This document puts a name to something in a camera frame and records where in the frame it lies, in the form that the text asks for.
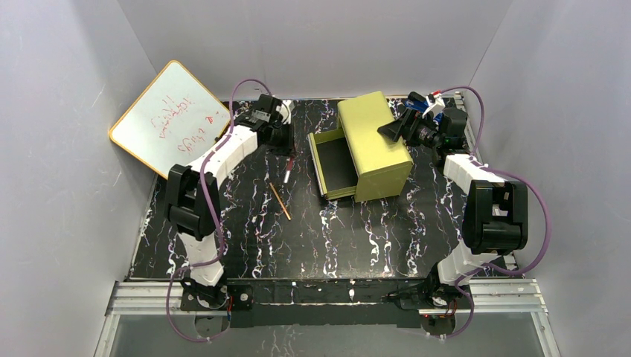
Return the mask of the whiteboard with yellow frame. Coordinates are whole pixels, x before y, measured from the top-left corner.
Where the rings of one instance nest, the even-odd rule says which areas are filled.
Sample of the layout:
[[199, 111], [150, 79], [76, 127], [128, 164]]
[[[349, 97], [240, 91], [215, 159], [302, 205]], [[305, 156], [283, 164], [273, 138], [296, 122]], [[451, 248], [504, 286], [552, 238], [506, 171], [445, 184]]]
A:
[[176, 60], [109, 130], [109, 139], [156, 174], [196, 160], [229, 124], [228, 109]]

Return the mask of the green drawer cabinet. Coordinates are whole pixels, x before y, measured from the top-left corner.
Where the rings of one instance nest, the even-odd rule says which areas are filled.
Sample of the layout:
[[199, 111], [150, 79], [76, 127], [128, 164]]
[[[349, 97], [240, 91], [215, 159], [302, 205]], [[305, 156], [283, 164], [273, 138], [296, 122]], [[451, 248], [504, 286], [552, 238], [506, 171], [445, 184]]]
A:
[[336, 128], [308, 135], [323, 198], [366, 202], [402, 193], [413, 160], [402, 140], [378, 131], [393, 122], [385, 95], [375, 91], [340, 101]]

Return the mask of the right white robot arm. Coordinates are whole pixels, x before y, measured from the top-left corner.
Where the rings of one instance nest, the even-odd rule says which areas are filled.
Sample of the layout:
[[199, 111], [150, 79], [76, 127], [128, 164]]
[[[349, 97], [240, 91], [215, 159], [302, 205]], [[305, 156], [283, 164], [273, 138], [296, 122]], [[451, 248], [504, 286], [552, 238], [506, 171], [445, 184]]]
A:
[[465, 111], [450, 107], [442, 115], [435, 123], [432, 113], [407, 108], [377, 130], [391, 141], [430, 148], [435, 167], [467, 195], [461, 241], [415, 286], [419, 298], [434, 304], [463, 296], [473, 275], [500, 256], [524, 248], [528, 240], [526, 185], [499, 177], [467, 153]]

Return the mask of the red and black makeup pen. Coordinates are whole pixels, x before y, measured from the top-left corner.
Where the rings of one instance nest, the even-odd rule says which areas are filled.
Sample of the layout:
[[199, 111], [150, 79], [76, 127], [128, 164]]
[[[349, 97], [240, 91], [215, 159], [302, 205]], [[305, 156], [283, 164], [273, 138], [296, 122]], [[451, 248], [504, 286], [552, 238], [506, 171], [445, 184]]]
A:
[[294, 157], [289, 157], [287, 160], [286, 169], [285, 169], [284, 178], [283, 178], [284, 184], [287, 184], [289, 181], [289, 177], [293, 168], [294, 161], [295, 161]]

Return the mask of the gold makeup pencil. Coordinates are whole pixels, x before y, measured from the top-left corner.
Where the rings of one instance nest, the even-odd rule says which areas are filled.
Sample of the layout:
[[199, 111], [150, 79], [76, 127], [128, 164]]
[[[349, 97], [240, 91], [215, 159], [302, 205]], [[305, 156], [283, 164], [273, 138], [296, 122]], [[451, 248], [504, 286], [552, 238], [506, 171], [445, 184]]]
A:
[[277, 199], [279, 205], [281, 206], [281, 210], [283, 211], [285, 217], [288, 219], [288, 221], [292, 220], [292, 217], [289, 214], [289, 211], [286, 208], [286, 205], [284, 204], [279, 192], [277, 191], [277, 189], [275, 188], [275, 186], [273, 185], [273, 183], [269, 183], [270, 189], [272, 190], [272, 193], [274, 194], [275, 198]]

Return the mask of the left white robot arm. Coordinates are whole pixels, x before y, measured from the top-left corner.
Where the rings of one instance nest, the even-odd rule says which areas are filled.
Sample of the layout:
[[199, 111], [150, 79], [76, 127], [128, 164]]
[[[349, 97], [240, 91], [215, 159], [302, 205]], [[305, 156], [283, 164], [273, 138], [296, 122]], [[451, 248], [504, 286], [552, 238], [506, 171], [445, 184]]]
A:
[[223, 138], [167, 176], [165, 219], [176, 231], [188, 258], [181, 285], [194, 298], [217, 309], [228, 300], [220, 258], [226, 241], [221, 225], [219, 189], [245, 158], [264, 147], [275, 155], [295, 151], [291, 100], [262, 94], [250, 110], [234, 118]]

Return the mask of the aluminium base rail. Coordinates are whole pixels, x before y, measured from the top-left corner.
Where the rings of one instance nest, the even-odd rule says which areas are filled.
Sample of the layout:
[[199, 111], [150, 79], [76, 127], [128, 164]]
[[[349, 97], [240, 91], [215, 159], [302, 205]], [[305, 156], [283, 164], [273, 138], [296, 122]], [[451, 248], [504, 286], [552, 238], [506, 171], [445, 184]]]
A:
[[209, 309], [163, 282], [115, 285], [96, 356], [558, 356], [533, 279], [477, 279], [433, 306], [394, 280], [238, 280]]

